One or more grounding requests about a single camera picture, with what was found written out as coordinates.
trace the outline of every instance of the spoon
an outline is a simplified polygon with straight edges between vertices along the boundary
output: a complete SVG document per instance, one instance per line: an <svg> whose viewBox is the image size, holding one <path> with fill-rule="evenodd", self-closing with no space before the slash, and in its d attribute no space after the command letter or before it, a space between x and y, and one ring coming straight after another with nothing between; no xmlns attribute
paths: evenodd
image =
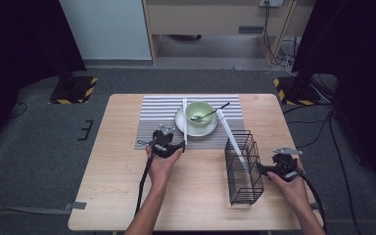
<svg viewBox="0 0 376 235"><path fill-rule="evenodd" d="M211 113L209 113L209 114L207 114L207 115L204 115L204 116L202 116L202 117L199 117L199 116L193 116L193 117L191 117L191 120L193 120L193 121L199 121L200 119L205 118L206 116L212 115L212 114L215 113L217 110L224 109L224 108L225 108L226 106L228 106L229 104L230 104L230 102L228 102L227 104L225 104L225 105L219 107L218 109L215 109L215 110L212 111Z"/></svg>

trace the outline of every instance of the wall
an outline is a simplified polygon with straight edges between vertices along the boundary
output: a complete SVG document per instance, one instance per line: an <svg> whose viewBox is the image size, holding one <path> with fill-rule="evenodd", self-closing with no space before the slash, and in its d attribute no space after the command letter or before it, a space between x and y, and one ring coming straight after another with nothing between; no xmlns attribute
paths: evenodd
<svg viewBox="0 0 376 235"><path fill-rule="evenodd" d="M151 60L141 0L60 3L84 60Z"/></svg>

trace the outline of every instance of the black cable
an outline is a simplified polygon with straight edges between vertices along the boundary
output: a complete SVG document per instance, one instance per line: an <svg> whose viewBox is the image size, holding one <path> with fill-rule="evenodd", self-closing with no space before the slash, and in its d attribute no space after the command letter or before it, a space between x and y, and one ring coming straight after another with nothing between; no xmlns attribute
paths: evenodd
<svg viewBox="0 0 376 235"><path fill-rule="evenodd" d="M146 141L143 141L143 140L138 140L137 143L140 144L140 145L148 145L149 144L149 142L146 142Z"/></svg>
<svg viewBox="0 0 376 235"><path fill-rule="evenodd" d="M265 16L264 16L263 42L264 42L264 45L266 46L268 52L270 53L270 55L269 55L270 63L276 64L278 66L282 66L283 59L279 63L277 61L277 57L274 55L274 53L271 51L271 48L270 48L270 39L268 38L268 34L267 34L268 17L270 15L270 2L265 1L264 4L265 4Z"/></svg>
<svg viewBox="0 0 376 235"><path fill-rule="evenodd" d="M326 86L322 81L317 81L313 77L310 79L309 84L319 93L321 93L322 96L326 97L327 100L332 100L334 97L334 92Z"/></svg>
<svg viewBox="0 0 376 235"><path fill-rule="evenodd" d="M285 60L285 56L289 56L290 58L293 58L295 59L296 58L296 46L299 45L299 43L297 42L297 39L295 37L295 40L290 40L290 39L286 39L286 40L283 40L282 43L285 43L285 42L293 42L294 43L294 52L293 52L293 55L289 55L288 53L283 53L283 50L282 48L280 47L280 52L278 53L279 55L282 56L282 58L278 58L279 60ZM289 63L292 65L293 63L295 62L295 60L289 60Z"/></svg>
<svg viewBox="0 0 376 235"><path fill-rule="evenodd" d="M295 124L295 123L301 123L301 124L314 124L317 122L322 122L324 120L312 120L312 121L302 121L302 120L294 120L294 121L287 121L288 124Z"/></svg>
<svg viewBox="0 0 376 235"><path fill-rule="evenodd" d="M328 234L327 229L326 229L325 211L323 209L322 202L320 201L320 197L317 194L317 192L316 192L315 188L313 187L312 183L307 178L306 174L301 170L300 170L300 176L304 179L304 181L306 181L307 186L309 187L310 191L312 191L313 197L315 198L315 202L318 204L318 207L319 207L320 216L322 217L322 220L323 220L323 226L322 226L323 230L325 231L325 234Z"/></svg>
<svg viewBox="0 0 376 235"><path fill-rule="evenodd" d="M356 233L360 235L361 231L359 230L358 222L356 221L355 212L354 212L354 209L353 209L353 197L352 197L352 194L351 194L350 184L348 182L347 171L345 170L343 159L342 159L342 156L341 156L341 151L338 147L337 140L335 139L335 135L334 135L334 131L332 129L331 123L332 123L332 116L329 117L329 130L331 132L332 140L334 141L335 149L337 150L337 153L338 153L338 159L340 160L341 170L342 170L343 175L344 175L345 185L347 187L348 201L350 202L350 211L351 211L353 226L355 227Z"/></svg>
<svg viewBox="0 0 376 235"><path fill-rule="evenodd" d="M319 129L318 135L316 136L316 138L315 138L313 141L311 141L311 142L308 143L308 144L304 144L304 145L302 145L302 146L296 146L296 148L297 148L297 149L301 149L301 148L307 147L307 146L313 144L314 142L316 142L316 141L319 139L320 134L322 133L322 129L323 129L323 126L324 126L325 123L326 123L326 120L327 120L330 116L332 116L332 111L330 111L330 112L328 113L328 115L326 116L325 120L322 122L322 125L320 126L320 129Z"/></svg>
<svg viewBox="0 0 376 235"><path fill-rule="evenodd" d="M152 151L151 156L146 161L145 170L143 171L142 179L140 180L140 183L139 183L139 196L137 199L135 215L139 212L139 209L140 209L140 204L142 202L143 186L145 185L146 176L148 175L149 168L151 168L151 164L152 164L152 160L154 159L154 156L155 154Z"/></svg>
<svg viewBox="0 0 376 235"><path fill-rule="evenodd" d="M287 113L291 112L291 111L294 111L294 110L298 110L298 109L301 109L301 108L308 108L308 107L315 107L315 106L329 106L329 105L332 105L332 104L316 104L316 105L303 105L303 106L297 106L295 108L292 108L290 110L287 110L285 112L283 112L283 115L286 115Z"/></svg>
<svg viewBox="0 0 376 235"><path fill-rule="evenodd" d="M295 59L295 57L292 56L292 55L289 55L288 53L283 53L283 49L281 47L280 47L279 52L277 54L282 56L281 58L279 58L279 56L276 57L276 59L281 60L281 63L283 63L283 61L285 61L285 60L287 61L285 65L282 65L282 64L278 65L280 67L287 67L288 65L292 66L293 63L295 62L295 60L285 59L285 56L288 56L289 58L293 58L293 59Z"/></svg>

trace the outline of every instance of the white plate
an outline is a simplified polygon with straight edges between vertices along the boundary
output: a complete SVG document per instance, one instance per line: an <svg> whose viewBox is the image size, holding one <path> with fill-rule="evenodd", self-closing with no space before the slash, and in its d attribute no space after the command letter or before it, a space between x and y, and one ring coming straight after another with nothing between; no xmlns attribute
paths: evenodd
<svg viewBox="0 0 376 235"><path fill-rule="evenodd" d="M184 119L185 119L184 112L182 109L179 109L178 112L176 112L175 115L175 123L178 129L182 132L184 132ZM211 121L210 124L204 127L197 127L190 124L190 122L187 120L187 135L191 136L205 136L210 133L212 133L216 126L218 125L218 118L214 117L214 119Z"/></svg>

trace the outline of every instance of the striped placemat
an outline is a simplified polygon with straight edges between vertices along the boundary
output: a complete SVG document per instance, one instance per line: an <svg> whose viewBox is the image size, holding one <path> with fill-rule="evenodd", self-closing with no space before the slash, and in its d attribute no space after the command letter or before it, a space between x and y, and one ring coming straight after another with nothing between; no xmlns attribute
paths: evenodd
<svg viewBox="0 0 376 235"><path fill-rule="evenodd" d="M230 102L230 105L223 109L224 116L230 128L232 130L245 129L238 95L144 96L134 147L136 150L145 148L144 145L137 143L138 140L144 142L151 141L152 133L159 129L160 124L176 128L173 132L173 144L177 144L184 139L183 132L178 129L175 123L175 114L182 108L183 98L187 99L188 104L195 101L208 102L215 109ZM227 139L228 136L218 121L215 131L211 134L206 136L188 136L186 149L221 149L222 151Z"/></svg>

